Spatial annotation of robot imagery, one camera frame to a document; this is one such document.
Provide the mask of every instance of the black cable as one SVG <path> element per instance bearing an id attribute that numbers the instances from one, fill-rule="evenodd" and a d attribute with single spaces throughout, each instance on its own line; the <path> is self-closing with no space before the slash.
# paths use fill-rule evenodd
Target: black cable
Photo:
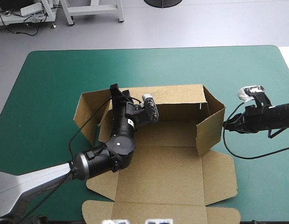
<path id="1" fill-rule="evenodd" d="M 108 100 L 106 100 L 96 111 L 95 113 L 93 113 L 93 115 L 87 119 L 87 121 L 79 128 L 79 130 L 73 135 L 73 137 L 70 139 L 69 142 L 69 150 L 70 150 L 70 154 L 72 156 L 72 164 L 74 166 L 74 153 L 73 150 L 71 149 L 71 142 L 75 139 L 75 137 L 80 133 L 80 131 L 83 129 L 83 127 L 98 113 L 98 111 L 107 103 L 109 102 L 111 99 L 114 98 L 129 98 L 129 99 L 134 99 L 137 100 L 139 103 L 141 103 L 140 100 L 134 98 L 134 97 L 129 97 L 129 96 L 116 96 L 113 98 L 109 98 Z M 64 179 L 62 179 L 60 181 L 60 183 L 50 191 L 50 193 L 48 193 L 36 206 L 34 206 L 29 212 L 27 212 L 16 224 L 20 224 L 22 221 L 24 221 L 28 216 L 31 215 L 32 212 L 34 212 L 42 203 L 44 203 L 64 182 L 65 180 L 70 176 L 71 172 L 69 172 L 66 177 Z"/>
<path id="2" fill-rule="evenodd" d="M 244 104 L 244 102 L 241 103 L 241 104 L 239 104 L 239 105 L 236 107 L 236 109 L 231 113 L 231 115 L 229 115 L 229 117 L 227 118 L 226 122 L 225 122 L 224 125 L 223 125 L 223 142 L 224 142 L 224 145 L 225 145 L 225 148 L 227 149 L 227 151 L 228 151 L 231 155 L 233 155 L 233 156 L 235 156 L 235 157 L 237 157 L 237 158 L 244 159 L 244 160 L 254 160 L 254 159 L 259 159 L 259 158 L 262 158 L 262 157 L 265 157 L 265 156 L 268 156 L 268 155 L 273 155 L 273 154 L 276 154 L 276 153 L 280 153 L 280 152 L 289 150 L 289 147 L 287 147 L 287 148 L 283 148 L 283 149 L 280 149 L 280 150 L 277 150 L 277 151 L 274 151 L 274 152 L 271 152 L 271 153 L 267 153 L 267 154 L 263 154 L 263 155 L 258 155 L 258 156 L 253 156 L 253 157 L 244 157 L 244 156 L 240 156 L 240 155 L 237 155 L 237 154 L 233 153 L 233 152 L 228 148 L 228 146 L 227 146 L 227 144 L 226 144 L 226 140 L 225 140 L 226 125 L 227 125 L 229 119 L 236 113 L 236 111 L 237 111 L 243 104 Z"/>
<path id="3" fill-rule="evenodd" d="M 47 20 L 47 17 L 48 17 L 48 14 L 46 14 L 46 18 L 45 18 L 44 21 L 42 21 L 42 19 L 41 19 L 40 24 L 39 24 L 39 26 L 37 27 L 36 33 L 34 33 L 34 34 L 28 34 L 28 33 L 24 33 L 24 32 L 15 32 L 15 33 L 16 33 L 16 34 L 26 34 L 26 35 L 28 35 L 28 36 L 35 36 L 35 35 L 38 34 L 38 31 L 39 31 L 39 29 L 41 28 L 42 24 Z"/>
<path id="4" fill-rule="evenodd" d="M 20 15 L 20 14 L 17 14 L 17 13 L 12 13 L 12 12 L 10 12 L 10 11 L 2 11 L 2 10 L 0 10 L 0 13 L 10 13 L 10 14 L 12 14 L 12 15 L 15 15 L 15 16 L 19 16 L 19 17 L 23 17 L 22 15 Z"/>
<path id="5" fill-rule="evenodd" d="M 7 31 L 9 31 L 9 32 L 11 32 L 11 33 L 14 34 L 15 32 L 11 31 L 11 30 L 5 25 L 5 23 L 4 23 L 4 21 L 3 21 L 2 17 L 1 17 L 1 14 L 0 14 L 0 19 L 1 19 L 2 23 L 3 23 L 4 28 L 5 28 Z"/>
<path id="6" fill-rule="evenodd" d="M 34 33 L 34 34 L 28 34 L 28 33 L 24 33 L 24 32 L 14 32 L 14 31 L 11 31 L 11 30 L 7 27 L 7 25 L 5 25 L 5 23 L 4 23 L 4 21 L 3 21 L 2 17 L 1 17 L 1 12 L 0 12 L 0 19 L 1 19 L 1 21 L 2 21 L 2 24 L 3 24 L 4 28 L 5 28 L 8 32 L 10 32 L 10 33 L 12 33 L 12 34 L 26 34 L 26 35 L 28 35 L 28 36 L 35 36 L 35 35 L 37 35 L 39 29 L 40 29 L 41 26 L 42 26 L 42 24 L 47 20 L 47 17 L 48 17 L 48 14 L 46 14 L 46 18 L 45 18 L 44 21 L 42 21 L 42 19 L 41 19 L 40 24 L 39 24 L 39 26 L 38 26 L 38 28 L 37 28 L 37 30 L 36 30 L 36 33 Z"/>
<path id="7" fill-rule="evenodd" d="M 34 206 L 29 212 L 27 212 L 16 224 L 21 223 L 24 221 L 28 216 L 31 215 L 32 212 L 34 212 L 42 203 L 44 203 L 64 182 L 65 180 L 70 176 L 71 172 L 69 172 L 65 178 L 63 178 L 60 183 L 50 191 L 36 206 Z"/>
<path id="8" fill-rule="evenodd" d="M 137 98 L 134 98 L 134 97 L 129 97 L 129 96 L 116 96 L 116 97 L 113 97 L 113 98 L 109 98 L 108 100 L 106 100 L 96 111 L 95 113 L 92 114 L 92 116 L 87 119 L 87 121 L 79 128 L 79 130 L 72 136 L 72 138 L 70 139 L 69 141 L 69 151 L 70 151 L 70 154 L 71 154 L 71 158 L 72 158 L 72 164 L 73 164 L 73 167 L 75 167 L 75 160 L 74 160 L 74 152 L 71 148 L 71 143 L 73 142 L 73 140 L 75 139 L 75 137 L 80 133 L 80 131 L 85 127 L 85 125 L 99 112 L 99 110 L 106 104 L 108 103 L 111 99 L 114 99 L 114 98 L 128 98 L 128 99 L 134 99 L 136 101 L 138 101 L 139 103 L 141 103 L 141 101 Z"/>

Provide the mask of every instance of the white table frame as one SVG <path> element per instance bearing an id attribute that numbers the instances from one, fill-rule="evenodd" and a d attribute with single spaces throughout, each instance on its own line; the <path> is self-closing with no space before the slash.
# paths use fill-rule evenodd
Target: white table frame
<path id="1" fill-rule="evenodd" d="M 121 0 L 116 0 L 114 5 L 100 5 L 100 0 L 91 0 L 90 6 L 70 7 L 68 0 L 60 0 L 65 17 L 69 25 L 74 25 L 73 17 L 77 15 L 96 15 L 118 13 L 119 21 L 124 21 Z"/>

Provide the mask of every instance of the open cardboard box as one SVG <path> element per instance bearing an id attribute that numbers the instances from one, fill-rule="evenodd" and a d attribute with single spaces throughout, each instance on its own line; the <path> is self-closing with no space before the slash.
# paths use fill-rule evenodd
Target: open cardboard box
<path id="1" fill-rule="evenodd" d="M 224 105 L 202 84 L 134 87 L 131 96 L 150 93 L 159 110 L 159 122 L 139 128 L 130 166 L 87 181 L 87 187 L 114 202 L 86 201 L 88 224 L 104 219 L 128 219 L 144 224 L 151 218 L 172 218 L 175 224 L 238 224 L 233 208 L 206 207 L 237 194 L 232 157 L 210 148 L 221 138 Z M 83 93 L 75 114 L 81 126 L 110 98 L 109 90 Z M 94 144 L 106 142 L 112 129 L 112 104 L 85 126 L 83 134 Z"/>

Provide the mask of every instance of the robot arm end effector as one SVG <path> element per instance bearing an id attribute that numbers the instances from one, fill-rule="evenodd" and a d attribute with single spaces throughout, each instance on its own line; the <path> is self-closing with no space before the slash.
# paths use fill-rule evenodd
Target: robot arm end effector
<path id="1" fill-rule="evenodd" d="M 129 90 L 121 92 L 117 84 L 110 86 L 114 126 L 105 144 L 78 153 L 75 157 L 74 178 L 87 180 L 109 170 L 117 172 L 129 166 L 135 150 L 134 132 L 138 127 L 159 120 L 159 113 L 150 94 L 135 104 Z"/>
<path id="2" fill-rule="evenodd" d="M 244 102 L 255 101 L 256 105 L 245 107 L 244 113 L 236 114 L 225 122 L 226 130 L 239 133 L 257 133 L 269 131 L 268 137 L 274 129 L 280 129 L 278 133 L 289 128 L 289 104 L 272 106 L 261 85 L 245 86 L 240 89 L 238 96 Z"/>

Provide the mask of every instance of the green tabletop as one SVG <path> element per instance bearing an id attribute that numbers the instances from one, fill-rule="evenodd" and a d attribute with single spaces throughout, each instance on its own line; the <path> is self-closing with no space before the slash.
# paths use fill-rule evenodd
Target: green tabletop
<path id="1" fill-rule="evenodd" d="M 289 70 L 275 46 L 35 51 L 0 116 L 0 171 L 20 174 L 70 160 L 67 145 L 77 130 L 73 116 L 80 94 L 113 83 L 204 84 L 226 105 L 226 117 L 240 103 L 237 92 L 246 85 L 263 85 L 275 105 L 289 103 Z M 227 142 L 243 156 L 289 146 L 289 130 L 272 140 L 266 135 L 227 133 Z M 89 143 L 80 134 L 73 146 L 78 152 Z M 213 149 L 227 153 L 222 143 Z M 244 221 L 289 220 L 289 151 L 234 160 L 239 193 L 215 206 L 238 209 Z M 74 181 L 35 214 L 82 220 L 81 205 L 88 199 L 107 200 Z"/>

